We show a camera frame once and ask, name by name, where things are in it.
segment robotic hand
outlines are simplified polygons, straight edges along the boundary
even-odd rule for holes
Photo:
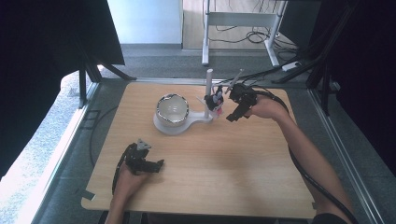
[[[270,91],[266,89],[263,91],[255,91],[251,86],[246,86],[243,83],[236,83],[231,87],[230,99],[236,102],[238,107],[226,119],[230,122],[237,121],[242,117],[248,119],[245,114],[252,106],[257,104],[257,94],[270,97],[271,99],[282,104],[288,110],[285,103],[279,97],[273,95]]]
[[[117,185],[117,179],[119,178],[120,167],[124,161],[134,175],[138,175],[138,172],[160,172],[161,167],[163,167],[164,160],[157,162],[146,161],[146,156],[149,154],[150,148],[151,146],[149,144],[139,139],[137,143],[132,143],[125,149],[119,163],[117,164],[116,173],[114,174],[112,187],[113,194]]]

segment bowl rim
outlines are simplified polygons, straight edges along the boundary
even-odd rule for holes
[[[164,100],[169,100],[169,99],[173,98],[174,96],[177,96],[177,97],[181,98],[184,101],[184,103],[186,104],[186,107],[187,107],[186,108],[186,114],[184,115],[183,119],[170,120],[170,119],[166,118],[164,115],[162,115],[160,113],[160,108],[159,108],[160,107],[160,103],[163,102]],[[187,116],[189,115],[189,112],[190,112],[190,107],[189,107],[189,103],[187,102],[186,98],[184,98],[182,95],[179,95],[177,93],[168,93],[168,94],[165,94],[158,101],[156,110],[157,110],[157,115],[160,116],[162,119],[168,121],[171,124],[179,124],[179,123],[181,123],[181,122],[183,122],[183,121],[185,121],[187,119]]]

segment black wire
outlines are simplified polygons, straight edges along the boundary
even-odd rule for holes
[[[288,60],[288,59],[284,58],[284,57],[281,55],[282,53],[294,53],[294,54],[297,54],[297,52],[290,52],[290,51],[288,51],[288,50],[279,51],[279,52],[276,53],[276,55],[277,55],[277,57],[278,57],[280,60],[282,60],[282,61],[287,61],[287,60]]]
[[[264,78],[265,76],[280,70],[283,65],[297,61],[300,57],[301,57],[300,55],[296,55],[296,56],[292,57],[291,59],[285,61],[284,63],[282,63],[278,67],[274,67],[272,69],[269,69],[269,70],[266,70],[266,71],[263,71],[263,72],[259,72],[259,73],[255,73],[255,74],[251,74],[251,75],[241,76],[240,78],[238,78],[238,80],[244,80],[244,82],[246,82],[247,80],[252,79],[254,77],[262,77],[262,78]],[[223,79],[219,83],[225,83],[225,82],[229,82],[231,80],[233,80],[233,78]]]
[[[277,42],[280,42],[280,43],[283,43],[283,44],[288,44],[288,45],[292,45],[292,46],[297,46],[296,44],[294,44],[294,43],[289,43],[289,42],[286,42],[286,41],[282,41],[282,40],[276,40]]]
[[[212,39],[212,38],[208,38],[208,39],[211,40],[211,41],[217,41],[217,42],[225,42],[225,43],[235,44],[235,43],[242,42],[242,41],[244,41],[244,40],[246,40],[246,39],[248,39],[248,38],[245,37],[245,38],[243,38],[243,39],[235,40],[235,41],[232,41],[232,40],[223,40],[223,39]]]
[[[275,3],[274,3],[273,13],[275,11],[276,3],[277,3],[277,0],[275,0]]]
[[[231,11],[233,11],[233,8],[231,7],[231,0],[228,0],[228,7],[231,9]]]
[[[260,41],[252,40],[251,39],[252,36],[257,36],[260,39]],[[269,37],[268,34],[265,34],[265,33],[260,32],[260,31],[254,31],[253,28],[252,28],[252,31],[247,33],[247,40],[250,43],[253,43],[253,44],[260,44],[260,43],[264,42],[264,40],[266,40],[268,37]]]
[[[289,148],[291,160],[293,161],[294,165],[296,166],[297,170],[300,174],[312,185],[314,186],[320,193],[326,196],[332,203],[334,203],[348,218],[349,220],[354,223],[358,224],[358,220],[353,216],[353,214],[347,209],[343,203],[341,203],[337,198],[335,198],[329,191],[327,191],[323,186],[321,186],[311,175],[309,175],[303,166],[297,161],[294,154],[291,152]]]
[[[233,28],[236,28],[236,27],[238,27],[238,26],[232,26],[232,27],[228,27],[228,28],[226,28],[226,29],[224,29],[224,30],[220,30],[220,29],[218,28],[218,26],[216,26],[216,30],[219,31],[219,32],[223,32],[223,31],[232,30]]]
[[[297,50],[297,49],[285,48],[285,47],[281,46],[280,44],[278,44],[277,41],[279,41],[279,40],[274,41],[274,46],[277,49],[286,49],[286,50],[289,50],[289,51],[296,51]]]
[[[244,93],[250,94],[250,93],[256,93],[256,94],[261,94],[268,96],[275,100],[276,102],[280,103],[288,112],[288,107],[286,104],[277,96],[273,95],[270,91],[265,89],[264,87],[258,86],[258,85],[253,85],[252,87],[259,87],[264,89],[265,91],[244,91]],[[314,187],[316,188],[321,194],[323,194],[326,198],[328,198],[332,203],[334,203],[348,218],[353,224],[358,224],[358,220],[355,218],[355,216],[347,209],[337,198],[335,198],[329,191],[327,191],[323,186],[321,186],[305,169],[304,167],[298,162],[297,158],[295,158],[293,152],[291,151],[289,147],[289,153],[291,160],[293,161],[294,165],[296,166],[297,170],[300,172],[300,174]]]
[[[281,50],[285,50],[287,52],[291,52],[291,53],[297,53],[297,49],[288,49],[288,48],[283,48],[281,46],[279,46],[278,44],[275,44],[274,49],[281,49]]]
[[[125,161],[125,156],[126,156],[127,151],[128,151],[128,147],[122,153],[122,155],[120,157],[120,160],[119,160],[119,163],[117,163],[117,168],[116,168],[116,172],[114,172],[113,184],[112,184],[112,187],[111,187],[112,194],[114,194],[114,190],[116,189],[117,180],[119,179],[119,174],[120,174],[120,168],[121,168],[122,163]]]
[[[254,9],[256,9],[256,7],[259,5],[259,3],[260,3],[260,0],[257,1],[256,6],[254,6],[252,12],[254,12]]]
[[[265,13],[268,10],[268,7],[270,7],[270,1],[268,1],[267,8],[264,11],[262,11],[262,5],[260,6],[259,12],[264,12]]]
[[[103,119],[105,116],[107,116],[111,111],[113,111],[113,110],[115,110],[115,109],[117,109],[117,108],[118,108],[118,106],[114,106],[113,108],[107,110],[107,112],[93,124],[92,132],[91,132],[91,137],[90,137],[90,145],[89,145],[91,165],[92,165],[93,167],[94,167],[95,164],[96,164],[96,162],[93,160],[93,155],[92,155],[92,152],[93,152],[93,150],[92,150],[93,134],[94,134],[94,132],[95,132],[95,130],[96,130],[96,127],[97,127],[98,124],[102,121],[102,119]]]

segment table surface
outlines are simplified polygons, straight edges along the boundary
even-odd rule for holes
[[[290,109],[283,90],[271,90]],[[131,211],[252,217],[311,218],[312,196],[294,167],[288,145],[271,119],[250,117],[230,122],[237,104],[224,95],[224,114],[210,123],[195,123],[176,136],[153,124],[157,102],[177,93],[190,109],[204,111],[197,99],[205,86],[131,83],[125,89],[106,141],[82,198],[86,209],[108,210],[114,171],[120,155],[141,138],[152,146],[148,161],[164,159],[127,206]]]

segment black sleeve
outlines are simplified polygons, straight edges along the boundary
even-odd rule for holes
[[[312,224],[347,224],[343,219],[331,213],[319,214],[314,217]]]

